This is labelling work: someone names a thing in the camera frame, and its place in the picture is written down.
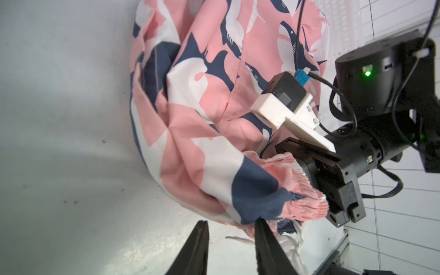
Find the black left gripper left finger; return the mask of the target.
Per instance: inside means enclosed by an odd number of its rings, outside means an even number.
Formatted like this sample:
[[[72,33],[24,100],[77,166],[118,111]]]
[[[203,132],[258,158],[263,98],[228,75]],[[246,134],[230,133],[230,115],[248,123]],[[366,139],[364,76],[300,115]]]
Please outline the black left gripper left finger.
[[[198,221],[166,275],[206,275],[208,253],[208,222]]]

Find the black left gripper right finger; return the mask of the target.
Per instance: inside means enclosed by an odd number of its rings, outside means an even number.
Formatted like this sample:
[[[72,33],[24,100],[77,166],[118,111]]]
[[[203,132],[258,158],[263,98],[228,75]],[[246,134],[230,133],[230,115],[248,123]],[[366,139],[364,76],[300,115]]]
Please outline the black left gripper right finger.
[[[254,224],[257,272],[259,275],[297,275],[266,220]]]

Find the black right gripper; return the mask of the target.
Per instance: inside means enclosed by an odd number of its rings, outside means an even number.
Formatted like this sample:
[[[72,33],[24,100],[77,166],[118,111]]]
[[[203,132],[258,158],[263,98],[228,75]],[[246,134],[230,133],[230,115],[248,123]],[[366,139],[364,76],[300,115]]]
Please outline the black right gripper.
[[[312,144],[287,138],[276,145],[277,153],[290,152],[311,185],[327,198],[327,220],[340,228],[366,217],[366,210],[354,166],[338,154]]]

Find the white perforated plastic basket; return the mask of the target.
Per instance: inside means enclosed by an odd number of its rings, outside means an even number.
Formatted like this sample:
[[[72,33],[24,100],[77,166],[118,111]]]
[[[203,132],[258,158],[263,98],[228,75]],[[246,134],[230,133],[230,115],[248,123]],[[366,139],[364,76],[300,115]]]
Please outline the white perforated plastic basket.
[[[322,78],[330,83],[336,77],[335,61],[340,56],[364,45],[362,16],[359,1],[314,1],[328,21],[330,47],[326,69]],[[321,85],[318,119],[330,131],[344,125],[330,111],[331,88]]]

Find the pink shark print shorts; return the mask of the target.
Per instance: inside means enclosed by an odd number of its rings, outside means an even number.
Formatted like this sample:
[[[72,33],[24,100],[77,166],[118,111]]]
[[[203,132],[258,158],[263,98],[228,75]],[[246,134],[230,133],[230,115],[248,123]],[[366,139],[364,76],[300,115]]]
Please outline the pink shark print shorts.
[[[279,73],[327,66],[329,25],[311,1],[140,1],[130,112],[135,143],[182,207],[254,237],[262,218],[302,275],[301,225],[324,218],[325,195],[290,153],[290,137],[251,111]]]

